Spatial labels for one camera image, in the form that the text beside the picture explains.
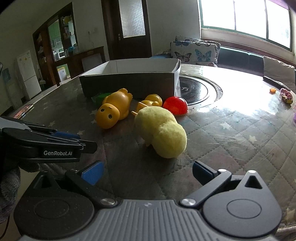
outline red ball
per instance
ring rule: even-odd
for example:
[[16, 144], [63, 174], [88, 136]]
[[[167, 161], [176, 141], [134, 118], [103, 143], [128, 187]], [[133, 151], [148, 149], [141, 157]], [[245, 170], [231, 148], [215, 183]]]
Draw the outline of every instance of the red ball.
[[184, 115], [188, 112], [186, 100], [177, 96], [167, 98], [163, 103], [163, 108], [169, 110], [173, 115]]

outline quilted tablecloth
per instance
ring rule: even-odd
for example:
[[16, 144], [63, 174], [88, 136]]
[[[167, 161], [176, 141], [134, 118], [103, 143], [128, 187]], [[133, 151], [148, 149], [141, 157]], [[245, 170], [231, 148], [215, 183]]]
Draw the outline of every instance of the quilted tablecloth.
[[[82, 139], [96, 141], [98, 150], [84, 154], [79, 163], [49, 164], [46, 168], [63, 173], [99, 159], [104, 162], [104, 176], [97, 186], [115, 197], [177, 201], [201, 186], [192, 176], [195, 160], [238, 175], [254, 169], [282, 208], [277, 237], [294, 240], [294, 103], [291, 107], [284, 104], [278, 91], [270, 94], [270, 86], [259, 76], [196, 65], [182, 65], [181, 74], [209, 79], [221, 87], [223, 95], [206, 107], [191, 106], [186, 116], [177, 117], [188, 138], [186, 151], [178, 158], [163, 159], [152, 147], [147, 148], [133, 127], [131, 114], [109, 130], [100, 129], [94, 120], [95, 105], [84, 97], [75, 78], [38, 101], [24, 120], [78, 133]], [[136, 105], [133, 100], [130, 109]]]

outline gray knitted glove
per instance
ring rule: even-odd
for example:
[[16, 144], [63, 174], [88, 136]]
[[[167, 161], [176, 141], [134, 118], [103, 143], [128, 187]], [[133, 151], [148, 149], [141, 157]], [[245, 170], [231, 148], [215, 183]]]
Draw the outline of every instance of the gray knitted glove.
[[[39, 164], [19, 163], [19, 167], [27, 172], [39, 171]], [[20, 169], [14, 168], [7, 172], [0, 183], [0, 223], [7, 220], [11, 214], [20, 186]]]

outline refrigerator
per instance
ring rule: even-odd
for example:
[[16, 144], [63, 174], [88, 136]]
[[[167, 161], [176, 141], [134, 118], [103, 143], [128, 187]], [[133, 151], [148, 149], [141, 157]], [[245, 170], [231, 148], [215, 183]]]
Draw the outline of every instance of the refrigerator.
[[41, 88], [36, 77], [30, 51], [17, 57], [17, 65], [23, 93], [27, 100], [31, 100], [41, 92]]

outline cardboard box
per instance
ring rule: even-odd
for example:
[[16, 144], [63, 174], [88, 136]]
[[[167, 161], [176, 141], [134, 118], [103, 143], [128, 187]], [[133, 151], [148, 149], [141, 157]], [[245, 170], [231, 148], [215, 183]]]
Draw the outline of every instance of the cardboard box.
[[58, 72], [58, 74], [59, 74], [59, 79], [60, 79], [61, 81], [67, 79], [67, 74], [66, 74], [66, 69], [65, 69], [65, 67], [61, 67], [61, 68], [57, 69], [57, 72]]
[[103, 63], [79, 76], [86, 97], [125, 88], [135, 99], [158, 94], [163, 101], [174, 96], [181, 61], [167, 58], [120, 59]]

